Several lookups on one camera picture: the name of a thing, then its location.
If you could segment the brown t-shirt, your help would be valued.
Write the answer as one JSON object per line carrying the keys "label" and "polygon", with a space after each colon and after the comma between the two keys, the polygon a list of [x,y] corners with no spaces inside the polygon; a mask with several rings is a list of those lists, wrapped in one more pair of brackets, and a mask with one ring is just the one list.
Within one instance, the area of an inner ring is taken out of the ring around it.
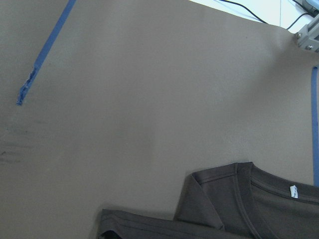
{"label": "brown t-shirt", "polygon": [[104,209],[100,239],[316,239],[319,189],[251,162],[190,174],[173,220]]}

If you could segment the aluminium frame post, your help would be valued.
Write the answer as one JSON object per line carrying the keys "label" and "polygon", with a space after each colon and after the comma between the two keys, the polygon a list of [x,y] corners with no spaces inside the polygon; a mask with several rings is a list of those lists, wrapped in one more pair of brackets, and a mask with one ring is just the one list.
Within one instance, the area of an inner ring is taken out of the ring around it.
{"label": "aluminium frame post", "polygon": [[310,23],[306,24],[296,33],[299,48],[319,52],[319,16],[317,15]]}

